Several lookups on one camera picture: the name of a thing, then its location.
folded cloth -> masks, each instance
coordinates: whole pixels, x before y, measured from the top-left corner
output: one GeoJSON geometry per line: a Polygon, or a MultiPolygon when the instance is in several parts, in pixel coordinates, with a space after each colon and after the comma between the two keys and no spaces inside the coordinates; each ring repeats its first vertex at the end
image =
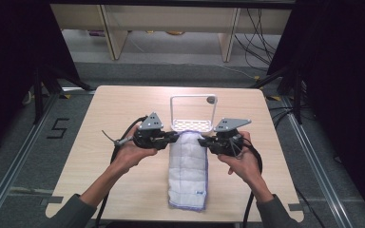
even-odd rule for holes
{"type": "Polygon", "coordinates": [[[168,167],[169,204],[173,207],[202,211],[208,183],[206,147],[201,147],[200,132],[184,131],[170,144],[168,167]]]}

person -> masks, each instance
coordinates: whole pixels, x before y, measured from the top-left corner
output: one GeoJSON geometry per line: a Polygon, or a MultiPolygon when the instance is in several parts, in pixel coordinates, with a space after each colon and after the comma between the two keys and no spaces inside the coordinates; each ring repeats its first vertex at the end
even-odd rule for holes
{"type": "MultiPolygon", "coordinates": [[[[133,127],[127,136],[131,136],[136,127],[133,127]]],[[[248,132],[240,133],[244,139],[251,142],[248,132]]],[[[118,152],[115,161],[82,195],[73,195],[58,213],[44,222],[41,227],[85,227],[97,206],[117,180],[130,168],[138,165],[140,160],[156,154],[156,149],[142,149],[133,142],[127,142],[118,152]]],[[[229,165],[229,175],[236,173],[251,188],[257,200],[263,226],[266,228],[300,227],[294,219],[290,218],[278,196],[269,191],[260,174],[257,159],[251,151],[244,146],[241,154],[240,160],[226,155],[218,155],[218,159],[229,165]]]]}

light wood tabletop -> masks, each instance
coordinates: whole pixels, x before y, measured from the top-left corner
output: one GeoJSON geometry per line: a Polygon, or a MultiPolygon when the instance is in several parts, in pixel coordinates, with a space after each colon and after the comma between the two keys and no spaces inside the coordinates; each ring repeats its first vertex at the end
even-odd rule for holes
{"type": "MultiPolygon", "coordinates": [[[[182,94],[215,94],[218,103],[214,125],[223,117],[251,119],[250,124],[239,130],[250,132],[252,143],[262,156],[262,175],[271,192],[279,196],[293,219],[302,221],[302,211],[289,210],[289,204],[299,204],[298,196],[260,90],[114,85],[103,85],[96,90],[53,193],[53,197],[63,198],[62,203],[50,203],[47,216],[55,215],[73,194],[82,194],[108,167],[114,144],[102,130],[112,139],[119,139],[135,120],[154,111],[163,123],[163,131],[170,131],[170,97],[182,94]]],[[[185,117],[195,115],[210,120],[212,114],[211,104],[207,103],[193,104],[185,110],[177,104],[175,107],[185,117]]],[[[242,221],[250,189],[237,175],[228,175],[227,164],[209,150],[206,209],[193,212],[171,208],[167,193],[168,159],[169,147],[143,159],[122,176],[109,194],[102,219],[242,221]]],[[[248,220],[260,221],[255,201],[248,220]]]]}

sleeve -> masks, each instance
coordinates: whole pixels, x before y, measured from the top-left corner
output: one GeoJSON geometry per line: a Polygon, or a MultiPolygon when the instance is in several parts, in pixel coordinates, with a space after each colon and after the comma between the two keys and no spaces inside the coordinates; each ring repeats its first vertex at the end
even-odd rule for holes
{"type": "Polygon", "coordinates": [[[277,195],[274,195],[274,199],[271,201],[257,202],[257,207],[264,228],[301,227],[296,220],[290,218],[277,195]]]}
{"type": "Polygon", "coordinates": [[[79,195],[75,194],[55,216],[43,223],[41,227],[85,227],[95,212],[96,208],[84,203],[79,199],[79,195]]]}

white basket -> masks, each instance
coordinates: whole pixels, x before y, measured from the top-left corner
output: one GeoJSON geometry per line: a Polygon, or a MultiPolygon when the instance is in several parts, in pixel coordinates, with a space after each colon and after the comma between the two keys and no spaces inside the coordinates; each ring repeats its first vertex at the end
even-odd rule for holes
{"type": "Polygon", "coordinates": [[[170,98],[170,111],[171,111],[171,128],[174,131],[182,132],[186,130],[199,131],[199,132],[210,132],[213,130],[213,118],[215,116],[216,104],[218,102],[218,97],[215,94],[190,94],[190,95],[175,95],[170,98]],[[173,100],[175,98],[193,98],[193,97],[203,97],[212,98],[213,107],[210,113],[210,120],[178,120],[174,119],[174,108],[173,100]]]}

